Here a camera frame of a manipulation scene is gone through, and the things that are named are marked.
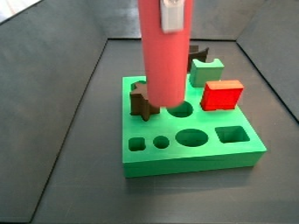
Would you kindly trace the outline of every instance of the dark brown block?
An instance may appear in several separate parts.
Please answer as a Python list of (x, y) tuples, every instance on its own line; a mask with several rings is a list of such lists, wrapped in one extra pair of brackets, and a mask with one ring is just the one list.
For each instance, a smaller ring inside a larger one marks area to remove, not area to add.
[(187, 72), (190, 72), (191, 69), (193, 69), (193, 60), (200, 60), (201, 62), (206, 62), (209, 52), (210, 52), (209, 47), (204, 51), (200, 52), (200, 47), (197, 45), (190, 46), (190, 57), (189, 57)]
[(154, 107), (149, 102), (147, 85), (145, 83), (135, 83), (135, 89), (130, 93), (130, 99), (131, 116), (142, 116), (147, 122), (151, 115), (161, 114), (161, 108)]

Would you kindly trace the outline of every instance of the red cylinder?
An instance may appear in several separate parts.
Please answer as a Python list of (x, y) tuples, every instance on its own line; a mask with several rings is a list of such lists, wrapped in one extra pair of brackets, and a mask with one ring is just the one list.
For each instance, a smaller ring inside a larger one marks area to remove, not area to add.
[(138, 0), (149, 101), (177, 107), (185, 100), (193, 0), (185, 2), (183, 30), (165, 33), (161, 0)]

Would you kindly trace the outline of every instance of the shape sorter board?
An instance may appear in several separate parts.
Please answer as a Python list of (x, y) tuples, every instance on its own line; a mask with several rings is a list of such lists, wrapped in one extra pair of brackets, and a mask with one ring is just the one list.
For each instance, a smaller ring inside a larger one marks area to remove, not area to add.
[(204, 111), (204, 87), (186, 81), (185, 103), (145, 122), (130, 115), (133, 84), (123, 78), (123, 165), (127, 178), (254, 166), (268, 151), (240, 107)]

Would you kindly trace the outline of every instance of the square hole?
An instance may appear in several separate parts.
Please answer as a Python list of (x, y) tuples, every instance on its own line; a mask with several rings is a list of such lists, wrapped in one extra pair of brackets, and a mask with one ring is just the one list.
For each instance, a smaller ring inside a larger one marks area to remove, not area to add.
[(220, 140), (225, 143), (238, 143), (250, 141), (249, 134), (242, 126), (218, 127)]
[(129, 139), (129, 149), (131, 151), (143, 151), (146, 149), (146, 139), (143, 137), (133, 137)]

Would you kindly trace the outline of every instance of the circular hole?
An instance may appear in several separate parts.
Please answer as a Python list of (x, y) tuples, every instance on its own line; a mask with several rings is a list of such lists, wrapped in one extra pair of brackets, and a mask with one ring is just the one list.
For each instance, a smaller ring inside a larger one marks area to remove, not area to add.
[(169, 113), (179, 118), (187, 117), (193, 114), (193, 105), (185, 101), (177, 108), (169, 108)]
[(167, 148), (170, 145), (170, 140), (166, 136), (158, 136), (155, 139), (154, 139), (154, 146), (158, 148), (158, 149), (165, 149)]
[(177, 134), (175, 139), (185, 146), (198, 147), (209, 142), (209, 135), (200, 129), (185, 129)]

